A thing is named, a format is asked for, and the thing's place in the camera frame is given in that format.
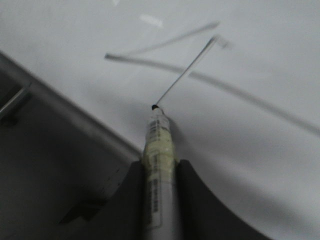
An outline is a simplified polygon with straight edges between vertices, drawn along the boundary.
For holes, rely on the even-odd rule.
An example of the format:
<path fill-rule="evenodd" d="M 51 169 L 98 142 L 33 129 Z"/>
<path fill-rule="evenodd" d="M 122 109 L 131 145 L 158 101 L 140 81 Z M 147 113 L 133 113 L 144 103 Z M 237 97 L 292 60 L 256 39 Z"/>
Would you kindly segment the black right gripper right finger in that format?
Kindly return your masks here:
<path fill-rule="evenodd" d="M 225 206 L 188 160 L 180 160 L 175 172 L 184 240 L 270 239 Z"/>

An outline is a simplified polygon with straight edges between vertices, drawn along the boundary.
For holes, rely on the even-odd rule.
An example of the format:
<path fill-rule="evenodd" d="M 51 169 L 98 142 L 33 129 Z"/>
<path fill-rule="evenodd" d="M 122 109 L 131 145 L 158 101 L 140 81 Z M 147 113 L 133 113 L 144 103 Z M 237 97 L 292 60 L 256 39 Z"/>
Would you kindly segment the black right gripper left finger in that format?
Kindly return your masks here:
<path fill-rule="evenodd" d="M 142 238 L 145 171 L 139 161 L 127 175 L 106 207 L 94 217 L 86 240 L 140 240 Z"/>

